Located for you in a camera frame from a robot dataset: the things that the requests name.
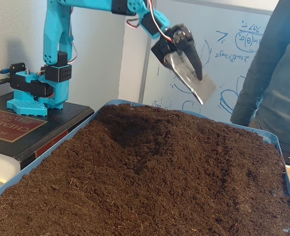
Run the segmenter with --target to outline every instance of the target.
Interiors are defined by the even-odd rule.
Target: chemistry book
[[[91,116],[88,106],[65,102],[46,117],[20,116],[6,108],[13,93],[0,96],[0,186]]]

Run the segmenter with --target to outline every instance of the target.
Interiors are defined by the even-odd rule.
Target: soil
[[[0,196],[0,236],[290,236],[284,168],[257,134],[107,106]]]

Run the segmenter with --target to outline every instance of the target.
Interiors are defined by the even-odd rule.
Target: person's arm
[[[267,24],[230,121],[248,126],[290,43],[290,0],[280,0]]]

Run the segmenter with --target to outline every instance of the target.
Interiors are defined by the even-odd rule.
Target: blue tray
[[[129,102],[129,101],[125,101],[125,100],[112,100],[112,101],[109,101],[108,103],[106,103],[104,106],[120,105],[120,104],[130,104],[132,107],[145,106],[144,104]],[[90,121],[92,121],[97,116],[99,111],[100,110],[98,110],[95,114],[93,114],[92,116],[87,118],[82,124],[80,124],[78,127],[73,129],[63,139],[61,139],[59,142],[57,142],[54,146],[52,146],[44,154],[42,154],[40,157],[38,157],[35,161],[31,162],[27,167],[22,169],[16,176],[14,176],[12,179],[10,179],[8,182],[6,182],[2,187],[0,187],[0,195],[6,190],[6,188],[9,188],[9,187],[17,184],[22,179],[22,177],[24,175],[29,174],[34,168],[36,168],[42,162],[42,160],[44,158],[46,158],[47,156],[50,156],[52,151],[54,151],[61,143],[63,143],[65,140],[71,139],[77,133],[77,131],[79,131],[81,128],[84,128]],[[190,115],[194,115],[194,116],[200,117],[200,118],[207,118],[203,115],[200,115],[200,114],[197,114],[194,112],[190,112],[190,111],[182,111],[181,110],[181,112],[184,112],[184,113],[187,113]],[[235,124],[228,124],[228,125],[236,127],[236,128],[240,128],[240,129],[245,129],[245,130],[248,130],[248,131],[253,132],[253,133],[257,133],[258,135],[263,137],[263,140],[266,143],[274,144],[276,146],[276,148],[282,153],[281,148],[279,146],[278,138],[275,135],[273,135],[269,132],[263,131],[263,130],[253,129],[253,128],[249,128],[249,127],[245,127],[245,126],[241,126],[241,125],[235,125]],[[287,173],[286,173],[286,183],[287,183],[287,188],[288,188],[288,192],[289,192],[289,196],[290,196],[290,181],[289,181]]]

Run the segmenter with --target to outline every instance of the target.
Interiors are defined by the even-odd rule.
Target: metal scoop
[[[173,41],[163,37],[152,47],[159,61],[172,70],[202,105],[216,89],[208,75],[202,74],[202,63],[194,46],[191,32],[184,25],[165,32]]]

